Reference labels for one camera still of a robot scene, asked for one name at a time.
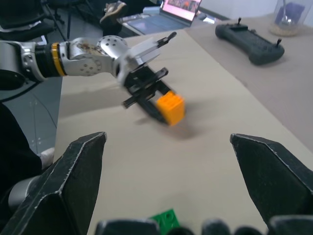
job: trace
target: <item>floor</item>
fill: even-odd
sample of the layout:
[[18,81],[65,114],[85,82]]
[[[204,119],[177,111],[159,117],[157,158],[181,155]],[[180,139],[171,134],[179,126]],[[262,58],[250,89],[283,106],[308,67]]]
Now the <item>floor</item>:
[[[63,33],[66,35],[67,13],[65,11],[59,11],[59,13],[66,21],[66,24],[62,26]],[[84,22],[79,16],[73,14],[70,40],[78,37],[100,38],[102,37],[102,31],[99,27]],[[53,43],[62,41],[62,38],[58,31],[54,31],[48,34],[48,40]],[[4,103],[17,119],[31,149],[35,153],[41,153],[48,148],[54,147],[61,87],[62,78],[50,78],[21,97]],[[0,99],[15,95],[25,88],[27,86],[15,91],[0,91]]]

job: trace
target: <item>game controller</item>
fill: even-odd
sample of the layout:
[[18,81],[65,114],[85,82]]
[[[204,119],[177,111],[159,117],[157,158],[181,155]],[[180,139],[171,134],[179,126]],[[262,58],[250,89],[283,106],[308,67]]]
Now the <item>game controller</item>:
[[281,39],[273,44],[249,30],[247,25],[238,23],[220,24],[215,28],[215,34],[220,39],[225,39],[245,51],[251,63],[264,65],[278,60],[283,56],[285,49],[280,45]]

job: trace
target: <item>green lego brick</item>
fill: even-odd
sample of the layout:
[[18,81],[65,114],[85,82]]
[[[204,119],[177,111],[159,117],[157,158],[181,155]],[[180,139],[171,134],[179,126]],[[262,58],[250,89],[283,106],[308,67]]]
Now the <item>green lego brick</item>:
[[172,228],[179,227],[179,222],[173,209],[157,214],[151,219],[155,220],[160,227],[161,235],[166,235]]

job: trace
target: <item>orange lego brick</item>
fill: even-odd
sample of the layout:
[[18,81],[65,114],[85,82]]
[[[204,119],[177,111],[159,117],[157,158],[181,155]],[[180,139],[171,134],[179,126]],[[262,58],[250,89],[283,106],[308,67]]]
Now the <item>orange lego brick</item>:
[[156,106],[170,126],[176,125],[185,116],[183,98],[172,91],[169,91],[158,99]]

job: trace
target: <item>yellow ring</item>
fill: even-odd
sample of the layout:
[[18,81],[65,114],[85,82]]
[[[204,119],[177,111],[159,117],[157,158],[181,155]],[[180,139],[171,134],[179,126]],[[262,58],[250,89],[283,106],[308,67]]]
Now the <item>yellow ring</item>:
[[52,53],[52,58],[54,61],[54,66],[57,69],[58,73],[60,76],[65,76],[66,74],[64,73],[60,59],[59,59],[59,54],[58,54],[58,44],[59,43],[53,43],[51,47],[51,53]]

